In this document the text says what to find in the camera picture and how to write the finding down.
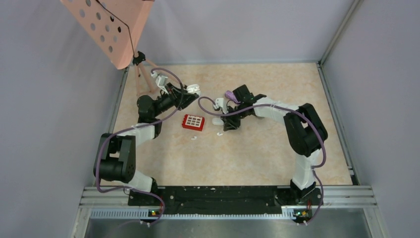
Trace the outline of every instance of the tabletop surface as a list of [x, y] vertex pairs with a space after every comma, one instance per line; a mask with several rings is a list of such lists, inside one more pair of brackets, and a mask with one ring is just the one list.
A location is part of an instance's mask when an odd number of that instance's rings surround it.
[[[317, 169], [323, 184], [352, 184], [328, 102], [315, 63], [209, 64], [163, 66], [186, 85], [199, 84], [202, 96], [223, 97], [226, 90], [246, 84], [249, 90], [292, 105], [311, 103], [328, 131], [327, 162]], [[129, 70], [114, 131], [137, 122], [134, 68]], [[204, 106], [212, 111], [210, 102]], [[171, 110], [159, 118], [168, 115]], [[185, 114], [205, 117], [203, 131], [184, 129]], [[139, 146], [137, 170], [159, 185], [288, 185], [295, 153], [284, 125], [249, 116], [238, 130], [223, 132], [211, 123], [197, 102], [178, 111], [162, 125], [160, 136]]]

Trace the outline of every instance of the gray wall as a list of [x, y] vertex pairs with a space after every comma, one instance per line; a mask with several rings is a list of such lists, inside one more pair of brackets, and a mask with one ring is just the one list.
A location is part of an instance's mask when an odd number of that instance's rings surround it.
[[159, 63], [317, 61], [352, 0], [156, 0], [138, 49]]
[[367, 0], [325, 65], [362, 181], [392, 237], [418, 237], [420, 1]]
[[0, 1], [0, 237], [67, 237], [122, 73], [57, 0]]

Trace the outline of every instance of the pink perforated panel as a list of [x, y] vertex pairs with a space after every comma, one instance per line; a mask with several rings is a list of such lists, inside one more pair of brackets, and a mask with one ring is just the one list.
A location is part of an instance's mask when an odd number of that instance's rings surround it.
[[[128, 28], [106, 12], [96, 0], [61, 0], [80, 25], [108, 56], [116, 68], [130, 64], [133, 57]], [[129, 27], [136, 49], [153, 5], [152, 0], [100, 0]]]

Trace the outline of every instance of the red box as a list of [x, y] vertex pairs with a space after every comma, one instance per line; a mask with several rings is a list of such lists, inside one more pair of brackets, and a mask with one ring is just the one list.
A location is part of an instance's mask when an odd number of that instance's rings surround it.
[[185, 114], [182, 121], [182, 127], [190, 130], [202, 131], [204, 126], [204, 117]]

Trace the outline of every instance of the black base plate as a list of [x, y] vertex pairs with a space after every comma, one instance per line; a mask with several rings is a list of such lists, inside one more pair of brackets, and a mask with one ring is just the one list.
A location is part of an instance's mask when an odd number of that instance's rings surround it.
[[[303, 199], [283, 186], [166, 186], [155, 192], [165, 202], [165, 214], [242, 215], [281, 214], [282, 205], [312, 206], [321, 201], [316, 188]], [[160, 206], [149, 196], [130, 191], [129, 206]]]

